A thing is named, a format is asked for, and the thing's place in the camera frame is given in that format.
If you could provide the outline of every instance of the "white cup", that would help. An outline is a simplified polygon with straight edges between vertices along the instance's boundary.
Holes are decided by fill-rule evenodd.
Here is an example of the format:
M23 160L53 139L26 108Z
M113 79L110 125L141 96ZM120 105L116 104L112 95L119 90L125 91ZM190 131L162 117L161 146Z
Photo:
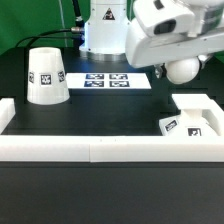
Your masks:
M53 47L31 49L27 100L35 104L51 105L68 99L69 91L60 49Z

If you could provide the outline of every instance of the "white block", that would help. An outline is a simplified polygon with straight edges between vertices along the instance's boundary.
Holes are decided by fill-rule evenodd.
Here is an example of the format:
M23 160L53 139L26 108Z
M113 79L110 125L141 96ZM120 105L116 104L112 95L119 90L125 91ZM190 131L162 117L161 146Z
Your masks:
M15 115L14 99L3 98L0 101L0 134Z
M114 137L90 145L90 162L223 162L222 137Z
M204 110L203 117L219 136L224 137L224 111L214 100L210 100L210 110Z
M210 99L206 94L172 94L179 110L209 109Z
M1 136L0 161L89 162L89 139L72 136Z

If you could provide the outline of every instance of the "black table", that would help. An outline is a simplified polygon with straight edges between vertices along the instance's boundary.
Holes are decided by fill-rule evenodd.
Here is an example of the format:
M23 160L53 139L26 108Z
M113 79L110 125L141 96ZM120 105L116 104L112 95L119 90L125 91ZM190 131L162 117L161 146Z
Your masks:
M151 90L72 90L53 106L26 100L28 51L0 57L0 97L15 99L3 135L157 136L177 114L172 93L206 93L224 109L224 65L212 59L192 82L158 80L152 68L80 59L66 72L146 72ZM223 163L0 163L0 223L223 223Z

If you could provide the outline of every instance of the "marker sticker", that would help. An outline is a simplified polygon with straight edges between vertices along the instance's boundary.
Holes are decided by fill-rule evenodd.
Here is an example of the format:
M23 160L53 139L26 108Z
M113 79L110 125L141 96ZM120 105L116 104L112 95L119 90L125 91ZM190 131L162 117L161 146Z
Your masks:
M128 81L110 81L110 87L130 87Z
M52 84L51 74L41 75L41 85L50 86Z
M58 73L59 82L65 81L65 73L63 71Z
M104 87L104 82L103 81L85 81L84 87L92 87L92 88Z
M188 128L188 135L189 136L201 136L201 129L200 128Z
M168 125L166 125L165 128L166 128L166 131L169 132L173 128L175 128L176 126L177 126L177 121L176 120L173 120Z
M107 10L106 14L104 15L103 20L115 20L114 15L110 8Z
M86 79L104 79L104 74L86 74Z
M128 79L128 75L127 74L110 74L110 79L115 79L115 80Z
M29 72L29 81L34 83L34 72Z

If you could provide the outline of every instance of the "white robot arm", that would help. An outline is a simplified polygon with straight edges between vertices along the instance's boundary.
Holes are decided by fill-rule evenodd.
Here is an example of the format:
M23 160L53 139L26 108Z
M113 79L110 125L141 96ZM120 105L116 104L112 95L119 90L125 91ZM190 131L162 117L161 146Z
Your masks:
M192 80L199 60L224 50L224 0L136 0L126 57L140 68L165 64L175 84Z

